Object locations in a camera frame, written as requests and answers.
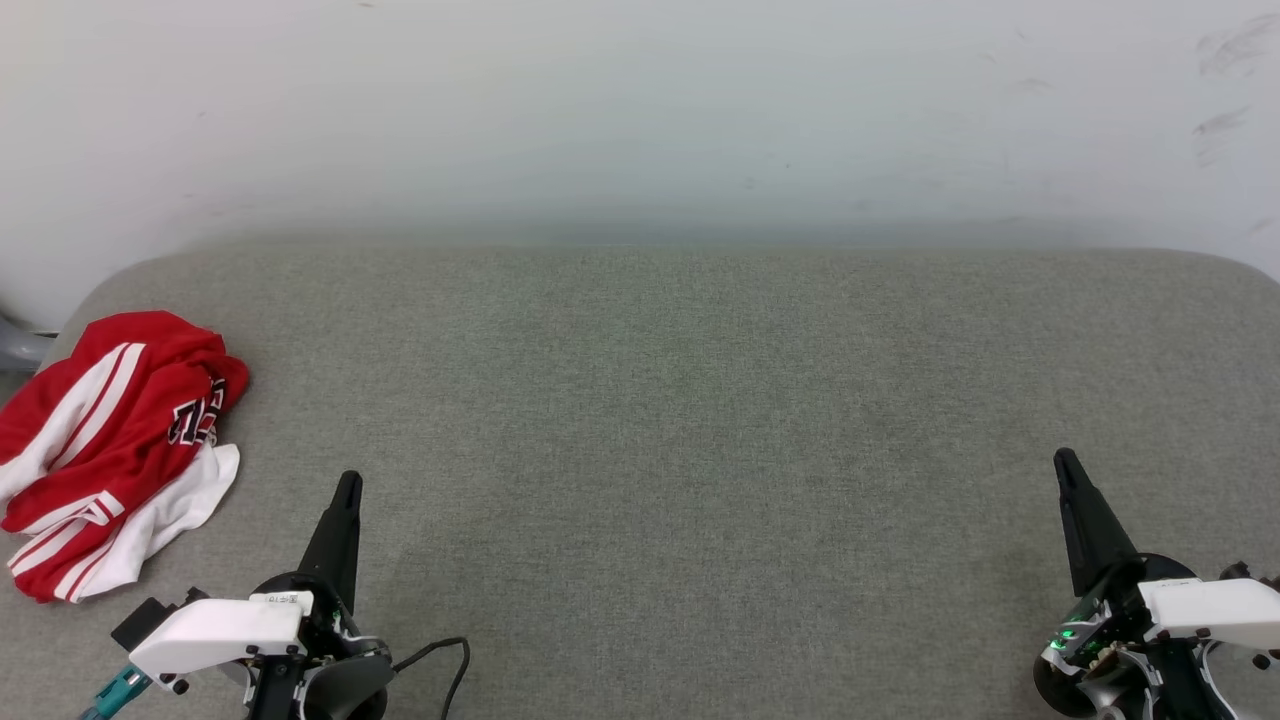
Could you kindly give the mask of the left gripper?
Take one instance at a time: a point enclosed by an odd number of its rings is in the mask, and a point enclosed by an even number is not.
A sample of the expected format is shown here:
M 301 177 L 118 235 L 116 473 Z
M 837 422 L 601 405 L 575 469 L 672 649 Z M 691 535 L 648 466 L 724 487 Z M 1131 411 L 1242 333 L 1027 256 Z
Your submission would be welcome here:
M 355 625 L 364 478 L 344 471 L 296 573 L 264 582 L 253 600 L 301 606 L 297 642 L 246 662 L 248 719 L 383 719 L 396 678 L 390 651 Z

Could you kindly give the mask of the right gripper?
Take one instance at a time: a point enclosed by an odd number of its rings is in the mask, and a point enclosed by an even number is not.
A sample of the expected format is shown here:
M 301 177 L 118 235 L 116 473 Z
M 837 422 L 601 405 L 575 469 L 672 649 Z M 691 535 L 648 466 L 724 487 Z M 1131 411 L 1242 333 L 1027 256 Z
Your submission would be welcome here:
M 1116 643 L 1140 643 L 1151 614 L 1140 597 L 1146 582 L 1190 582 L 1185 565 L 1138 552 L 1073 448 L 1053 455 L 1059 507 L 1076 602 L 1039 655 L 1052 673 L 1085 673 Z

